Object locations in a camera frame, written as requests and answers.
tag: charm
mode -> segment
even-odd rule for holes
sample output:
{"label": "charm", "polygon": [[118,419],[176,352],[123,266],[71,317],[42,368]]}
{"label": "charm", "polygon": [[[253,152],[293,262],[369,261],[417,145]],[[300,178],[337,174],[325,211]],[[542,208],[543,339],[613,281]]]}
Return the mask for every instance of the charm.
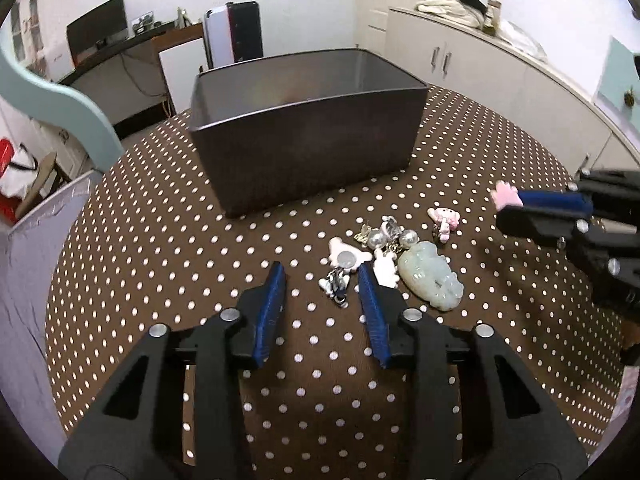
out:
{"label": "charm", "polygon": [[370,232],[371,226],[369,225],[369,221],[366,221],[364,222],[364,224],[362,224],[360,232],[356,234],[353,239],[356,240],[359,244],[367,245],[367,239],[369,238]]}
{"label": "charm", "polygon": [[396,219],[392,216],[389,216],[386,221],[382,222],[380,229],[390,242],[395,242],[396,238],[402,234],[402,229],[398,225]]}
{"label": "charm", "polygon": [[402,253],[398,271],[416,296],[438,310],[453,310],[462,300],[464,285],[451,271],[447,259],[438,256],[438,249],[431,242],[419,242]]}
{"label": "charm", "polygon": [[391,252],[384,254],[382,249],[376,249],[375,255],[373,273],[376,275],[378,283],[389,288],[396,288],[400,280],[400,276],[396,274],[396,255]]}
{"label": "charm", "polygon": [[404,251],[404,249],[402,248],[402,245],[400,245],[398,242],[388,243],[385,247],[385,255],[392,254],[394,256],[394,260],[398,259],[398,255],[402,251]]}
{"label": "charm", "polygon": [[338,306],[346,308],[348,306],[347,287],[349,286],[349,279],[350,276],[344,272],[344,269],[336,267],[329,271],[326,278],[320,278],[318,285]]}
{"label": "charm", "polygon": [[367,237],[367,246],[374,251],[383,248],[388,242],[389,238],[380,229],[372,229]]}
{"label": "charm", "polygon": [[434,222],[436,222],[436,226],[433,228],[434,240],[440,241],[443,244],[447,243],[449,241],[450,232],[453,229],[458,228],[460,213],[445,207],[439,207],[437,209],[431,207],[427,209],[427,214]]}
{"label": "charm", "polygon": [[371,253],[345,244],[338,237],[329,240],[329,252],[331,266],[339,267],[344,272],[355,272],[361,263],[370,262],[373,259]]}
{"label": "charm", "polygon": [[403,249],[410,249],[419,241],[420,237],[418,236],[418,233],[413,229],[405,229],[404,231],[402,231],[402,234],[398,238],[398,243],[402,246]]}

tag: white cloth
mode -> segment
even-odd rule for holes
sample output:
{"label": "white cloth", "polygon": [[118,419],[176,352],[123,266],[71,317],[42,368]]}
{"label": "white cloth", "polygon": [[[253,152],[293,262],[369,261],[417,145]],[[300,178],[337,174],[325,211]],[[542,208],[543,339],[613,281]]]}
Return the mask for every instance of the white cloth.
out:
{"label": "white cloth", "polygon": [[17,170],[8,166],[0,177],[0,194],[8,198],[17,197],[23,200],[27,196],[31,184],[36,180],[38,170],[35,169],[36,164],[33,157],[24,148],[18,148],[11,162],[32,170]]}
{"label": "white cloth", "polygon": [[460,0],[424,0],[417,4],[415,9],[467,27],[482,27],[482,14],[477,9],[461,3]]}
{"label": "white cloth", "polygon": [[496,32],[496,36],[509,43],[513,48],[517,48],[519,51],[529,54],[529,56],[543,63],[548,61],[545,49],[514,23],[500,20],[500,27]]}

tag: dark gray bin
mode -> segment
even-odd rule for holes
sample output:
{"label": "dark gray bin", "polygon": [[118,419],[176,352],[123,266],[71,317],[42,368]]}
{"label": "dark gray bin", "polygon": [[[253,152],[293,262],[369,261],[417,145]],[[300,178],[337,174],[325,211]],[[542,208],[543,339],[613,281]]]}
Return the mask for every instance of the dark gray bin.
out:
{"label": "dark gray bin", "polygon": [[229,217],[407,167],[428,86],[366,50],[201,73],[190,131]]}

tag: small jar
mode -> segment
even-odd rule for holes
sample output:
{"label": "small jar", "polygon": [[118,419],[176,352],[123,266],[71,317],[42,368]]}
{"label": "small jar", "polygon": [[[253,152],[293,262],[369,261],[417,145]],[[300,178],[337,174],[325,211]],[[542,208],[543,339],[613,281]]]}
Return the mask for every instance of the small jar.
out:
{"label": "small jar", "polygon": [[486,8],[486,13],[484,14],[484,23],[482,24],[482,31],[489,36],[495,36],[496,28],[494,27],[493,7]]}
{"label": "small jar", "polygon": [[492,24],[496,30],[500,28],[500,12],[502,12],[502,3],[498,0],[488,0],[487,7],[493,11]]}

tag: round table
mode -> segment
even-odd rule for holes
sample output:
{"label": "round table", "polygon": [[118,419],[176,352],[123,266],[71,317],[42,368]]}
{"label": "round table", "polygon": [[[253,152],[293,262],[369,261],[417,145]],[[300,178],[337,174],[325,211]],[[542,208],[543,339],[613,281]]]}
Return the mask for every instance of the round table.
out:
{"label": "round table", "polygon": [[[543,146],[491,110],[433,87],[407,170],[229,220],[201,168],[188,117],[158,126],[105,175],[60,254],[47,304],[47,361],[66,432],[151,325],[204,322],[262,283],[279,260],[288,275],[284,320],[266,366],[240,377],[257,478],[393,477],[406,430],[406,377],[370,356],[357,294],[337,308],[318,279],[329,270],[330,238],[355,244],[364,221],[377,226],[393,215],[431,240],[426,210],[440,204],[462,214],[441,253],[465,295],[456,310],[429,313],[466,330],[481,320],[493,325],[593,451],[620,387],[620,318],[593,306],[588,280],[564,254],[504,237],[489,199],[500,179],[564,189],[570,176]],[[409,306],[427,309],[399,288]],[[456,387],[453,373],[449,383]],[[188,374],[186,421],[192,388]],[[184,427],[188,462],[193,438]]]}

